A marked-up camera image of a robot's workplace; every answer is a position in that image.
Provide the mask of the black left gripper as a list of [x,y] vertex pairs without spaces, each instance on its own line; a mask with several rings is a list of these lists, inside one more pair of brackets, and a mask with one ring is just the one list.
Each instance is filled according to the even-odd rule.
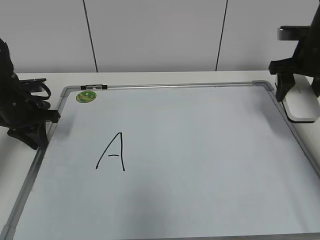
[[50,110],[50,89],[45,78],[20,80],[14,72],[10,50],[0,41],[0,122],[10,128],[7,135],[33,150],[43,150],[49,141],[45,122],[57,123],[60,114]]

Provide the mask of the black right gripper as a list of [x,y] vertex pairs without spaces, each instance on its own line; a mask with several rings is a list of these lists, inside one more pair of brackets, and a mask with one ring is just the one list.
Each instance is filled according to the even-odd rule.
[[276,75],[276,100],[282,102],[296,84],[294,74],[314,77],[311,88],[317,98],[320,97],[320,9],[314,14],[307,35],[300,40],[292,57],[273,60],[268,70]]

